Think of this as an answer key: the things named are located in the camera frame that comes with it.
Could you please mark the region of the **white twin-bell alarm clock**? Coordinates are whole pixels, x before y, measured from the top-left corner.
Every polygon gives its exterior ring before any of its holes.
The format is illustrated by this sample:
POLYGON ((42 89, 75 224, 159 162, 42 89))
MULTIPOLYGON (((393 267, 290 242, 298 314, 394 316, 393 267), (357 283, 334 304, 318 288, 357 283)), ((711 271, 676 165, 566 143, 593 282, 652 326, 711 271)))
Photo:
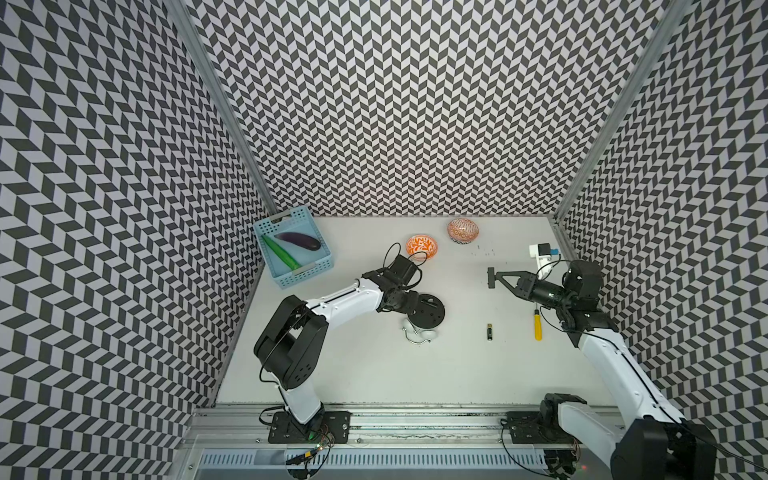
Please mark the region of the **white twin-bell alarm clock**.
POLYGON ((431 343, 438 337, 437 328, 445 319, 443 302, 431 294, 420 294, 416 308, 402 322, 405 339, 413 344, 431 343))

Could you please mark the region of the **yellow handled screwdriver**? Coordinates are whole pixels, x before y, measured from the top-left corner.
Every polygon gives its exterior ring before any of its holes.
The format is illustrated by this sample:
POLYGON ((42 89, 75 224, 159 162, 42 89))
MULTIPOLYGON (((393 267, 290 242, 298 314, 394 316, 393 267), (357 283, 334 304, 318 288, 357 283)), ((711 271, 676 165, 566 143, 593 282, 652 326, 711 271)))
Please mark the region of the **yellow handled screwdriver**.
POLYGON ((540 310, 538 307, 534 308, 533 320, 534 320, 534 338, 536 341, 541 341, 543 339, 543 330, 542 330, 542 320, 541 320, 540 310))

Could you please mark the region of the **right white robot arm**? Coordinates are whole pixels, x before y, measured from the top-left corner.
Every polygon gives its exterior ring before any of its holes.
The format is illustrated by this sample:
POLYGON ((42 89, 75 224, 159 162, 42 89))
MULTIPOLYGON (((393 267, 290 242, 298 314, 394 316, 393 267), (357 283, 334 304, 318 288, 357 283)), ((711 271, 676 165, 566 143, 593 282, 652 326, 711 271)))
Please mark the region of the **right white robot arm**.
POLYGON ((688 420, 631 355, 617 323, 599 307, 596 262, 570 262, 560 284, 527 271, 488 270, 488 286, 554 311, 560 329, 600 374, 624 426, 610 424, 584 399, 550 393, 540 418, 581 442, 615 479, 711 479, 717 445, 710 430, 688 420))

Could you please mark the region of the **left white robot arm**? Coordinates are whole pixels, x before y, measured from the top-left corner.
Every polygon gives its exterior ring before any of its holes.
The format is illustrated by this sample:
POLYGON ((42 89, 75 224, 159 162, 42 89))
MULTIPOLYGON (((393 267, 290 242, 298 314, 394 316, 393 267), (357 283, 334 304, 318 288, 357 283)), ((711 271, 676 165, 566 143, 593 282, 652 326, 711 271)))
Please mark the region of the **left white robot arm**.
POLYGON ((272 376, 286 411, 297 426, 317 430, 324 406, 310 379, 327 334, 369 313, 416 310, 421 269, 398 254, 389 264, 366 272, 339 291, 317 299, 285 297, 253 347, 261 371, 272 376))

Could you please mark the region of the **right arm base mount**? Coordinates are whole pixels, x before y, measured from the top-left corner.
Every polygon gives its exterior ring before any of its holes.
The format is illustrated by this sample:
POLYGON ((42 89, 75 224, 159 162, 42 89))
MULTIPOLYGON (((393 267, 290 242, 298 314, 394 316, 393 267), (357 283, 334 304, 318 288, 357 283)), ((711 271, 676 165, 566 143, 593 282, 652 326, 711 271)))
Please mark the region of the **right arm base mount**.
POLYGON ((573 445, 580 444, 575 437, 559 427, 546 426, 533 411, 508 411, 506 428, 513 444, 573 445))

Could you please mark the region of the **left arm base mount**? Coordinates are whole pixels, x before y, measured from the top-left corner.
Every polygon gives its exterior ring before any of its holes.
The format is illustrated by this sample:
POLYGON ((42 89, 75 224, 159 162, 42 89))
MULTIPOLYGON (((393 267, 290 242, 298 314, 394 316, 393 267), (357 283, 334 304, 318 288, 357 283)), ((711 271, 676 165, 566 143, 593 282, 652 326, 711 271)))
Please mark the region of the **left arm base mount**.
POLYGON ((286 411, 277 412, 270 423, 269 444, 309 444, 329 440, 348 442, 352 414, 349 411, 320 411, 307 424, 299 423, 286 411))

